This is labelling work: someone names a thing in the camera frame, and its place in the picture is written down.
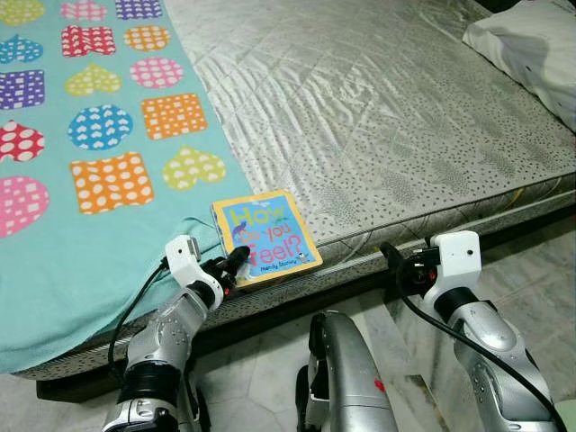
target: tiled floor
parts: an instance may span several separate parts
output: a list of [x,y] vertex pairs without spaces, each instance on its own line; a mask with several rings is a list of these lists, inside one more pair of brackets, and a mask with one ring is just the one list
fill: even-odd
[[[558,401],[576,397],[573,229],[573,221],[566,220],[487,251],[480,286],[481,296],[494,300],[502,314],[521,328]],[[438,344],[440,364],[431,361],[421,348],[439,337],[414,317],[399,313],[397,305],[390,308],[400,331],[378,292],[331,309],[352,316],[364,335],[387,383],[400,430],[447,430],[422,376],[438,397],[451,430],[482,430],[466,417],[477,413],[470,404],[466,410],[470,401],[465,377],[458,375],[459,382],[443,379],[442,371],[454,369],[449,344]],[[403,324],[408,322],[406,331]],[[308,359],[309,324],[310,316],[296,319],[200,360],[199,384],[214,432],[295,430],[295,376]],[[421,338],[428,342],[423,344]],[[33,382],[3,375],[0,431],[97,431],[114,397],[108,394],[77,405],[36,400]],[[455,416],[456,409],[462,409],[460,417]]]

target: pillow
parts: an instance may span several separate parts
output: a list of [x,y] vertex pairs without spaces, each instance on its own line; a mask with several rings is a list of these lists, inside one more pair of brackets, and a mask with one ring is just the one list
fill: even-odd
[[471,24],[463,42],[537,95],[576,131],[576,9],[568,0],[523,0]]

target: teal blanket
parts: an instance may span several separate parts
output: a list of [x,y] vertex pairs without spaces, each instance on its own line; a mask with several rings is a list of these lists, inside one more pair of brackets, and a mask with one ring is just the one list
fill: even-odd
[[[0,0],[0,373],[109,327],[210,202],[251,194],[159,0]],[[174,292],[165,278],[133,318]]]

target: mattress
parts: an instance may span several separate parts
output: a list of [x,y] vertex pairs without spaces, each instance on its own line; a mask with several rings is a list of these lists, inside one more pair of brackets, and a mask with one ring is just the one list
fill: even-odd
[[[294,194],[325,262],[225,302],[206,328],[382,270],[384,240],[493,232],[574,202],[573,134],[461,43],[488,16],[472,1],[166,6],[250,186]],[[21,375],[104,365],[108,336]]]

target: book cover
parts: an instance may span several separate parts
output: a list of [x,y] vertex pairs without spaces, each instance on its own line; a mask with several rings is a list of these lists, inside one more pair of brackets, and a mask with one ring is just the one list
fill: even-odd
[[288,191],[217,201],[211,209],[227,254],[250,247],[248,265],[237,275],[238,288],[322,264]]

